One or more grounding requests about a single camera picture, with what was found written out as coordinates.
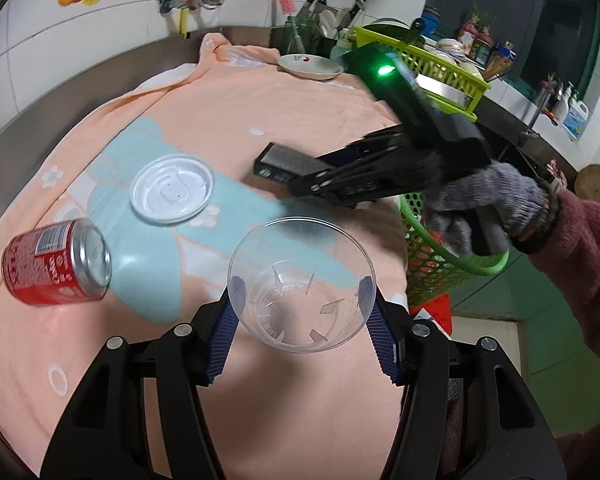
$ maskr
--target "green plastic basket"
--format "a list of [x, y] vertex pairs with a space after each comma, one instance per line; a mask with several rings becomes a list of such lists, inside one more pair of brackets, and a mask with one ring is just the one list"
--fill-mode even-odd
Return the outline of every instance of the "green plastic basket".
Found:
[[493, 276], [507, 264], [509, 251], [498, 256], [458, 258], [445, 249], [420, 223], [422, 194], [400, 197], [400, 212], [405, 226], [407, 252], [407, 297], [409, 308], [446, 294], [474, 276]]
[[446, 59], [439, 58], [435, 54], [412, 44], [394, 40], [394, 38], [362, 27], [352, 27], [351, 30], [355, 32], [357, 46], [363, 46], [373, 41], [385, 44], [402, 54], [404, 62], [412, 72], [426, 75], [467, 94], [471, 98], [471, 102], [467, 108], [459, 108], [451, 101], [445, 100], [441, 95], [425, 90], [425, 93], [436, 102], [444, 113], [463, 114], [475, 123], [477, 119], [474, 113], [475, 107], [489, 89], [489, 83]]

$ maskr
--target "glass jar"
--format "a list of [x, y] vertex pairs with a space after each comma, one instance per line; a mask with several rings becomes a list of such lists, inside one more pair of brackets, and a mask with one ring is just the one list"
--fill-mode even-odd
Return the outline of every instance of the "glass jar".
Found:
[[315, 18], [287, 17], [282, 44], [278, 47], [280, 54], [309, 54], [317, 28]]

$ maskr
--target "gloved hand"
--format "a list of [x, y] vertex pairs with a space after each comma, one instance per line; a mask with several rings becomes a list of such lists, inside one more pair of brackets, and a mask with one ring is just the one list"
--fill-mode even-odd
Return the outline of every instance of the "gloved hand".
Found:
[[541, 220], [548, 196], [516, 168], [492, 162], [483, 170], [424, 192], [424, 223], [459, 256], [471, 254], [471, 229], [462, 211], [493, 206], [509, 237], [526, 235]]

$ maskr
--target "green cabinet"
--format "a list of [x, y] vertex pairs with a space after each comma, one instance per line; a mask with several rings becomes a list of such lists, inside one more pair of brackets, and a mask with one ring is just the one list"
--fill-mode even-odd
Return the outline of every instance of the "green cabinet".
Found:
[[455, 314], [524, 322], [525, 379], [555, 434], [600, 422], [600, 359], [561, 293], [525, 255], [512, 251], [499, 275], [456, 287], [451, 303]]

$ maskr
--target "clear plastic cup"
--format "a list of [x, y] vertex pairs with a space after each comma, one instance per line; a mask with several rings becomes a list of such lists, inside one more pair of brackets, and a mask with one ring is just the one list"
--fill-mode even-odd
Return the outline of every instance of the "clear plastic cup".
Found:
[[376, 298], [363, 247], [314, 218], [281, 218], [247, 234], [231, 258], [228, 283], [240, 322], [265, 343], [297, 353], [351, 339]]

